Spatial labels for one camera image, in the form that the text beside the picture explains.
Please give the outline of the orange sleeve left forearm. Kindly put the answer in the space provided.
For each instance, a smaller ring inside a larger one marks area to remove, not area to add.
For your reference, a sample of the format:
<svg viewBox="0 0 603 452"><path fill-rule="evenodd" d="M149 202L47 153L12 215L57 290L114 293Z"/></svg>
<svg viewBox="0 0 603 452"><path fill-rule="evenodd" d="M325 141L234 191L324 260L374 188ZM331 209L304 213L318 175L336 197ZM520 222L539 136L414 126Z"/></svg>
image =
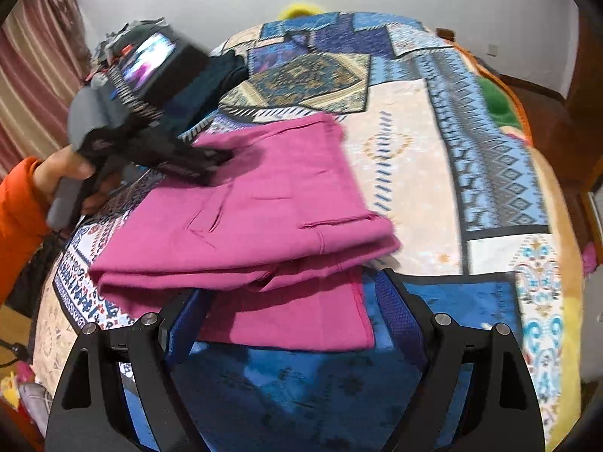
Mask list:
<svg viewBox="0 0 603 452"><path fill-rule="evenodd" d="M1 183L1 303L50 233L46 224L49 204L33 182L40 164L41 160L28 157L13 167Z"/></svg>

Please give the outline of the left hand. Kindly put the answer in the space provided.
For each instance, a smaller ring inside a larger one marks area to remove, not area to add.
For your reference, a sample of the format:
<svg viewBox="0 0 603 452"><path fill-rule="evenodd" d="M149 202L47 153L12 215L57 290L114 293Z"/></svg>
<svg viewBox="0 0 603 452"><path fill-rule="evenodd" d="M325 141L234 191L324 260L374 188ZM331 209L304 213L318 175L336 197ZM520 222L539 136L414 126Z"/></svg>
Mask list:
<svg viewBox="0 0 603 452"><path fill-rule="evenodd" d="M92 177L94 172L95 167L73 151L71 146L62 148L35 167L32 181L36 196L42 205L48 208L54 200L58 184L62 179L84 181ZM98 189L83 201L81 213L97 212L108 200L110 193L119 187L121 181L120 173L105 177Z"/></svg>

